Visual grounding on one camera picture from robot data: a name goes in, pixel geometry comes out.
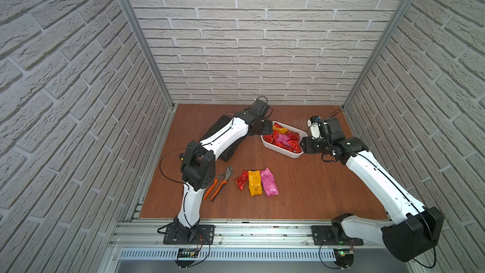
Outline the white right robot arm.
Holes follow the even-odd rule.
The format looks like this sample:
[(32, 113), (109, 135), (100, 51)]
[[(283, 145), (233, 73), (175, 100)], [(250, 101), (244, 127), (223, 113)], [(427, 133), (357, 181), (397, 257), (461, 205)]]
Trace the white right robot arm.
[(332, 219), (328, 238), (338, 244), (362, 240), (384, 246), (396, 259), (408, 262), (428, 250), (435, 251), (444, 216), (427, 207), (400, 185), (357, 137), (347, 138), (336, 118), (313, 116), (309, 135), (300, 146), (306, 154), (331, 156), (331, 163), (350, 169), (384, 207), (387, 221), (365, 219), (350, 213)]

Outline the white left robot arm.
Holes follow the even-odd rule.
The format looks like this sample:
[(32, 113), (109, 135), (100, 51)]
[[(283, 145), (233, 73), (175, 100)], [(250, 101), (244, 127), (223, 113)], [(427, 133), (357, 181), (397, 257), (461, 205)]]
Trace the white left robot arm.
[(183, 201), (179, 214), (174, 218), (174, 225), (180, 232), (196, 230), (203, 194), (215, 179), (217, 159), (227, 150), (235, 149), (236, 142), (247, 136), (272, 132), (270, 109), (267, 98), (260, 96), (249, 107), (230, 117), (225, 125), (214, 126), (211, 135), (187, 145), (181, 165)]

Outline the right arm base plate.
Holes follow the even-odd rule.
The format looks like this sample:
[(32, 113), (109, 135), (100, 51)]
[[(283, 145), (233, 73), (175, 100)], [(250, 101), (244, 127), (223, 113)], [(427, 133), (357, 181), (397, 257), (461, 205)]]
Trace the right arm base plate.
[(364, 241), (358, 238), (350, 238), (335, 226), (312, 226), (313, 242), (316, 246), (363, 246)]

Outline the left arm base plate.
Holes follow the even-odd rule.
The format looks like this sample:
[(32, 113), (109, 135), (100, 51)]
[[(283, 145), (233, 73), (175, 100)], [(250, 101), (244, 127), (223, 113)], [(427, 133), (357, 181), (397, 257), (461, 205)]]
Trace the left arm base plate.
[(164, 235), (164, 245), (212, 245), (215, 225), (199, 224), (192, 229), (187, 229), (183, 226), (178, 228), (171, 223), (164, 231), (161, 229), (159, 231)]

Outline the pink foil tea bag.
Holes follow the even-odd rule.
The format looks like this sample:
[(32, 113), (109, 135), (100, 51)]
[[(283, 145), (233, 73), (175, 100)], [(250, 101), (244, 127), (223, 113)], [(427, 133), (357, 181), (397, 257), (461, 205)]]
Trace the pink foil tea bag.
[(279, 195), (279, 190), (277, 188), (275, 178), (271, 170), (269, 168), (266, 168), (265, 170), (260, 172), (260, 176), (261, 184), (267, 197)]

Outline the red foil tea bag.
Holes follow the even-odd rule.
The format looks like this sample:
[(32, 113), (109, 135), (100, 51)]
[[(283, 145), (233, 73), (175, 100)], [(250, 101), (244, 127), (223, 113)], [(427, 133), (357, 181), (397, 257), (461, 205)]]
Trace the red foil tea bag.
[(236, 179), (236, 185), (240, 190), (244, 190), (245, 184), (249, 181), (249, 173), (243, 171), (241, 175)]

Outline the white plastic storage box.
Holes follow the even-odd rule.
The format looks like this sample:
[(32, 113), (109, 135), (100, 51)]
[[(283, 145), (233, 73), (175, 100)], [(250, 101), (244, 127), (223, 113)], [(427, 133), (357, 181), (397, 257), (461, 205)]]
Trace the white plastic storage box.
[[(277, 127), (284, 127), (284, 128), (287, 128), (288, 130), (290, 131), (295, 131), (295, 132), (298, 132), (299, 135), (300, 135), (300, 143), (303, 141), (303, 138), (307, 137), (308, 135), (303, 131), (303, 130), (300, 130), (300, 129), (297, 129), (297, 128), (294, 128), (292, 126), (289, 126), (289, 125), (286, 125), (284, 123), (281, 123), (281, 122), (276, 122), (274, 121), (273, 122), (273, 126), (277, 126)], [(293, 159), (296, 159), (296, 158), (299, 158), (304, 152), (302, 151), (301, 153), (298, 153), (298, 154), (295, 154), (293, 152), (290, 152), (288, 150), (285, 150), (285, 149), (281, 149), (280, 147), (276, 146), (276, 145), (270, 145), (268, 143), (266, 143), (262, 136), (261, 136), (261, 142), (263, 144), (264, 147), (270, 149), (270, 150), (273, 150), (275, 152), (278, 152), (280, 154), (283, 154), (283, 155), (286, 155), (290, 158), (293, 158)]]

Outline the yellow foil tea bag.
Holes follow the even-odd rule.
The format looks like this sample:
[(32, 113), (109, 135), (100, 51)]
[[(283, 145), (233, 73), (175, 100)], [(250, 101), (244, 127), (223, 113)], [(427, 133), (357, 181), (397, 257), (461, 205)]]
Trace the yellow foil tea bag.
[(249, 171), (248, 172), (248, 181), (249, 181), (249, 190), (252, 197), (255, 195), (262, 194), (262, 185), (261, 185), (261, 175), (260, 171)]

